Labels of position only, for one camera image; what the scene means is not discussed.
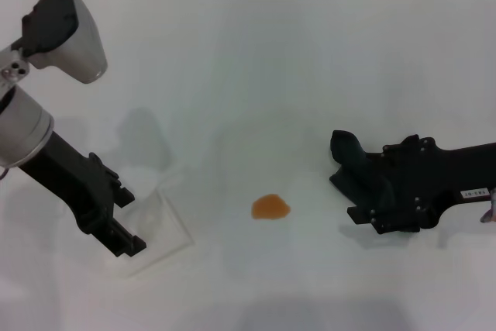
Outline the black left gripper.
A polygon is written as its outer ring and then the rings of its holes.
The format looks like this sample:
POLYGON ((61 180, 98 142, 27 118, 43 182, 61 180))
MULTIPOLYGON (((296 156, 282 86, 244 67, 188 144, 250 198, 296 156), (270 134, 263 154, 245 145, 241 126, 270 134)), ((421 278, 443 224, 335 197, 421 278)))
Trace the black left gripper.
POLYGON ((120 181, 109 183, 103 166, 93 155, 84 157, 57 133, 20 169, 60 198, 72 211, 77 227, 91 234, 116 257, 132 257, 146 242, 113 219, 114 203, 124 208, 134 194, 120 181))

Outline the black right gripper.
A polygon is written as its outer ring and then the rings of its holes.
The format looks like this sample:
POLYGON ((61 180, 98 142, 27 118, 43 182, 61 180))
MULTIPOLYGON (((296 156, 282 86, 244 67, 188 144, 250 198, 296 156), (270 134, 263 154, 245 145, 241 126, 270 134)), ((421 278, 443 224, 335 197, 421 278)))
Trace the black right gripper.
POLYGON ((496 143, 443 150, 432 137, 407 136, 383 146, 394 161, 397 205, 391 209, 349 207, 356 225, 370 224, 377 234, 418 233, 439 223, 439 213, 460 204, 489 202, 496 211, 496 143))

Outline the dark blue rag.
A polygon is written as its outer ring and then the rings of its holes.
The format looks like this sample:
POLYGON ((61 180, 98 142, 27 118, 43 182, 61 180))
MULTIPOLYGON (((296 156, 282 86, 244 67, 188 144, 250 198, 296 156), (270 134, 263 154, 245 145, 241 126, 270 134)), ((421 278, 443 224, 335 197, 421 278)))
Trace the dark blue rag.
POLYGON ((391 182, 367 158, 352 133, 334 130, 329 149, 339 165, 329 180, 358 209, 379 212, 393 207, 395 196, 391 182))

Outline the brown water stain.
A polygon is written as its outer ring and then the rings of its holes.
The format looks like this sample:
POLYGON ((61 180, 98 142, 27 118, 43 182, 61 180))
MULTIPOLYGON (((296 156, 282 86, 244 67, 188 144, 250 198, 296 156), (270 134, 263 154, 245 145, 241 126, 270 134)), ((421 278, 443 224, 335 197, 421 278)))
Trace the brown water stain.
POLYGON ((253 219, 283 219, 291 212, 291 207, 277 194, 264 195, 258 198, 251 209, 253 219))

